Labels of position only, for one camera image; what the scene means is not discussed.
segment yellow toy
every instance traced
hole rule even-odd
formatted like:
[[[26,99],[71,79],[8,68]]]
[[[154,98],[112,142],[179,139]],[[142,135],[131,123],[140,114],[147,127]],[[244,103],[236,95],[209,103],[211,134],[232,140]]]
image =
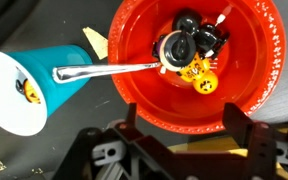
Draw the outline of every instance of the yellow toy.
[[[25,79],[23,85],[19,80],[16,81],[16,89],[21,93],[24,94],[27,101],[30,103],[40,104],[40,98],[37,95],[37,92],[31,85],[31,83]]]
[[[207,58],[201,59],[195,54],[192,62],[177,72],[186,82],[192,82],[195,90],[201,94],[210,94],[218,86],[218,78],[210,70],[210,62]]]

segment red bowl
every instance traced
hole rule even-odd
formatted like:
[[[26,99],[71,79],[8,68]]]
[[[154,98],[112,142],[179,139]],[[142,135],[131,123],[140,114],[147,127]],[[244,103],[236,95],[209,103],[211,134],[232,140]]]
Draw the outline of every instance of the red bowl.
[[[138,114],[160,128],[205,134],[223,130],[226,102],[254,113],[272,93],[285,59],[286,39],[281,17],[271,0],[124,0],[113,19],[108,43],[110,64],[149,63],[153,42],[171,32],[172,19],[183,8],[200,13],[204,22],[215,23],[232,6],[218,27],[230,38],[218,56],[217,90],[197,93],[175,73],[159,69],[113,75],[127,102],[138,104]]]

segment small toy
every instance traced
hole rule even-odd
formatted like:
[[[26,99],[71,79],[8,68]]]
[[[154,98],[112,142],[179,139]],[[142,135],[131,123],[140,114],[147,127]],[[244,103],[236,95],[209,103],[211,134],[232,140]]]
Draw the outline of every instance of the small toy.
[[[196,50],[201,58],[215,59],[229,38],[229,33],[222,33],[217,26],[222,23],[231,11],[231,6],[225,8],[217,18],[216,24],[201,24],[202,16],[191,9],[180,11],[174,18],[172,30],[185,29],[195,40]]]
[[[161,36],[155,44],[153,56],[157,57],[161,64],[161,73],[165,70],[177,72],[189,65],[196,53],[194,39],[186,30],[177,30]]]
[[[19,80],[16,80],[16,89],[25,96],[28,102],[35,104],[41,103],[37,92],[27,79],[24,80],[23,84]]]
[[[201,94],[210,94],[218,86],[218,78],[210,70],[208,58],[201,59],[198,53],[188,66],[177,72],[177,75],[186,82],[192,82],[195,90]]]

